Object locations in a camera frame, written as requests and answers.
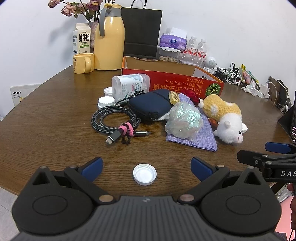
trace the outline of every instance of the gray ribbed panel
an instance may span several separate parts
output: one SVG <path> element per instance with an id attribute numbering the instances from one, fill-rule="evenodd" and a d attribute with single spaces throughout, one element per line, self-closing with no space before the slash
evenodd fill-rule
<path id="1" fill-rule="evenodd" d="M 86 224 L 70 233 L 43 238 L 21 233 L 13 239 L 41 240 L 280 241 L 271 233 L 250 238 L 220 233 L 208 226 L 194 207 L 176 204 L 172 197 L 121 197 L 115 204 L 98 207 Z"/>

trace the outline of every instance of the yellow thermos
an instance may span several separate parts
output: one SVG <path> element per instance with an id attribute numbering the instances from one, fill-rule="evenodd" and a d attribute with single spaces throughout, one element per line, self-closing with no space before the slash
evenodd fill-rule
<path id="1" fill-rule="evenodd" d="M 94 68 L 120 69 L 123 59 L 125 30 L 121 5 L 105 4 L 94 37 Z"/>

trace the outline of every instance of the flower vase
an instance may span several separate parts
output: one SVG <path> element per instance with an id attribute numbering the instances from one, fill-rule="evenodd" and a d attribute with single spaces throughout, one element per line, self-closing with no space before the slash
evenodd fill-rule
<path id="1" fill-rule="evenodd" d="M 99 22 L 90 22 L 89 27 L 91 28 L 91 53 L 94 52 L 94 34 L 96 32 L 96 27 L 98 26 Z"/>

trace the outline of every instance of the wood grain surface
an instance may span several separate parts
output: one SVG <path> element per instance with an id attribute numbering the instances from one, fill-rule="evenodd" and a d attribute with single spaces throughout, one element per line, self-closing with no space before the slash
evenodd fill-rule
<path id="1" fill-rule="evenodd" d="M 172 195 L 177 198 L 198 184 L 191 173 L 190 160 L 198 156 L 212 165 L 224 164 L 232 170 L 245 166 L 237 159 L 240 149 L 265 152 L 267 141 L 290 142 L 277 120 L 281 112 L 267 99 L 254 97 L 234 85 L 225 84 L 222 99 L 235 102 L 249 130 L 238 146 L 219 141 L 216 152 L 165 140 L 165 122 L 140 124 L 138 130 L 151 131 L 149 137 L 134 137 L 130 145 L 107 145 L 106 135 L 96 133 L 90 124 L 98 98 L 111 86 L 120 71 L 74 74 L 69 67 L 27 96 L 0 123 L 0 186 L 18 194 L 39 166 L 62 170 L 82 165 L 100 156 L 104 169 L 94 181 L 118 198 L 120 195 Z M 106 118 L 118 126 L 128 119 L 124 114 Z M 133 168 L 149 163 L 157 178 L 150 186 L 133 180 Z"/>

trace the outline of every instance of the crumpled tissue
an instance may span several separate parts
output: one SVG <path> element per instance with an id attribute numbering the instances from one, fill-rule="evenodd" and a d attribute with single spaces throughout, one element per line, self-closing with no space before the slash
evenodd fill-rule
<path id="1" fill-rule="evenodd" d="M 170 118 L 165 124 L 165 131 L 181 139 L 196 139 L 196 134 L 203 126 L 200 111 L 186 101 L 178 102 L 170 110 Z"/>
<path id="2" fill-rule="evenodd" d="M 252 94 L 253 96 L 256 96 L 256 84 L 255 84 L 255 82 L 252 81 L 246 87 L 242 87 L 242 90 L 244 90 L 245 92 L 248 92 L 248 93 Z"/>

